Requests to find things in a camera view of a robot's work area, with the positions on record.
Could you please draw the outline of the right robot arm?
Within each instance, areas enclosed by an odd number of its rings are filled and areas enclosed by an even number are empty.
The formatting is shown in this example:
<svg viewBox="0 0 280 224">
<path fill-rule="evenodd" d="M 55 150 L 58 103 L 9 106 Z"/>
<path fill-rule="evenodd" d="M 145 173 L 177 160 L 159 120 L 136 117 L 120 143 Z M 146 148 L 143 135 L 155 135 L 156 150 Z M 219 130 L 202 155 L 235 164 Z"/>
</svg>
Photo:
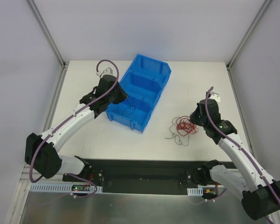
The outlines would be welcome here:
<svg viewBox="0 0 280 224">
<path fill-rule="evenodd" d="M 275 180 L 245 148 L 236 128 L 221 119 L 217 101 L 205 99 L 197 103 L 190 121 L 204 129 L 231 159 L 241 176 L 237 176 L 219 161 L 212 160 L 202 165 L 192 175 L 200 185 L 217 182 L 236 196 L 246 214 L 253 220 L 280 210 L 280 180 Z"/>
</svg>

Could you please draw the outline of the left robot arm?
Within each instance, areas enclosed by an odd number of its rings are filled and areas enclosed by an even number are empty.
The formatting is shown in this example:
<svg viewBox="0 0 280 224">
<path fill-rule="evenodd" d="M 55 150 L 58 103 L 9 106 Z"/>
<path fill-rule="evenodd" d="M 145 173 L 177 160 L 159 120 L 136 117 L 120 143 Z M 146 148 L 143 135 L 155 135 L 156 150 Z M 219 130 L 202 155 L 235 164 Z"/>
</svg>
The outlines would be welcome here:
<svg viewBox="0 0 280 224">
<path fill-rule="evenodd" d="M 119 104 L 127 97 L 116 77 L 103 75 L 92 92 L 83 96 L 66 118 L 40 135 L 31 133 L 27 137 L 24 160 L 30 170 L 36 170 L 46 179 L 62 173 L 73 174 L 80 182 L 86 181 L 91 173 L 89 163 L 79 156 L 58 153 L 80 128 L 105 112 L 110 104 Z"/>
</svg>

